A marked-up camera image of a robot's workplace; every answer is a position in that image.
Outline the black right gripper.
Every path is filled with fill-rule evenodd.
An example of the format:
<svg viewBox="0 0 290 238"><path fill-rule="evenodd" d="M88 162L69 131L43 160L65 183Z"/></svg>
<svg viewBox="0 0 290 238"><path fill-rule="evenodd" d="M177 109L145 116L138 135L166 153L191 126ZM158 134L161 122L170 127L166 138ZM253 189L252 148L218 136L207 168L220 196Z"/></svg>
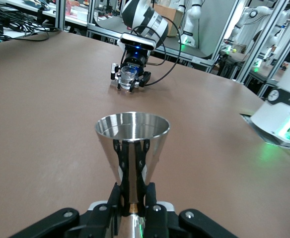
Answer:
<svg viewBox="0 0 290 238"><path fill-rule="evenodd" d="M137 70L143 70L148 59L148 51L142 49L127 50L126 57L123 61L123 66L132 66ZM116 84L118 90L121 89L121 66L117 63L111 65L110 79ZM150 80L151 73L145 71L141 76L136 75L130 86L130 92L135 88L145 87Z"/></svg>

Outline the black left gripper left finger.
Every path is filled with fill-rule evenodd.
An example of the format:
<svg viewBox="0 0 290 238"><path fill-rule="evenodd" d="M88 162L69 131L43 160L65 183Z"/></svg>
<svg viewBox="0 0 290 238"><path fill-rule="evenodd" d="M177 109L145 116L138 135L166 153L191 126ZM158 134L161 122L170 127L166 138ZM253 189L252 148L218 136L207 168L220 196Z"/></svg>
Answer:
<svg viewBox="0 0 290 238"><path fill-rule="evenodd" d="M94 202L80 214L63 208L13 234L12 238L112 238L118 231L120 187L115 184L108 200Z"/></svg>

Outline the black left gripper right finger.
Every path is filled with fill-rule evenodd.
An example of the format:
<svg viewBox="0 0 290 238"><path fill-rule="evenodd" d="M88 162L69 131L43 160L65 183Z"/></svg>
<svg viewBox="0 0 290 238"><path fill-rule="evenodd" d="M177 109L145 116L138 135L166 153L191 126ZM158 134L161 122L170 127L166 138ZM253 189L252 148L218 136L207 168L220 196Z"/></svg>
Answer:
<svg viewBox="0 0 290 238"><path fill-rule="evenodd" d="M168 202L158 202L155 184L145 194L144 238L235 238L236 235L196 209L178 215Z"/></svg>

